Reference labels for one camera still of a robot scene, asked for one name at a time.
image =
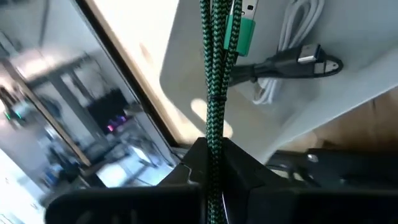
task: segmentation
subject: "white cable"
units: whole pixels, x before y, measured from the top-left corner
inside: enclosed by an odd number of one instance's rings
[[[325,0],[291,0],[285,10],[278,51],[300,45],[318,20],[324,5]],[[300,22],[296,21],[300,15],[299,12],[302,15]],[[281,81],[275,78],[259,78],[256,84],[258,86],[254,90],[253,103],[255,105],[271,104],[281,86]]]

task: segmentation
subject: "cable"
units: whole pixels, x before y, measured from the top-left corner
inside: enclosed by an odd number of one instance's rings
[[[227,223],[223,191],[221,188],[221,167],[223,157],[223,128],[226,93],[231,69],[236,62],[236,47],[241,25],[242,0],[233,5],[232,28],[227,51],[223,49],[226,17],[230,0],[200,0],[203,48],[207,84],[206,140],[208,159],[207,222]]]
[[[282,30],[280,32],[278,51],[287,50],[300,45],[318,20],[325,0],[291,0],[285,10]],[[258,86],[254,90],[253,103],[255,105],[271,104],[275,93],[281,86],[281,80],[259,78]]]

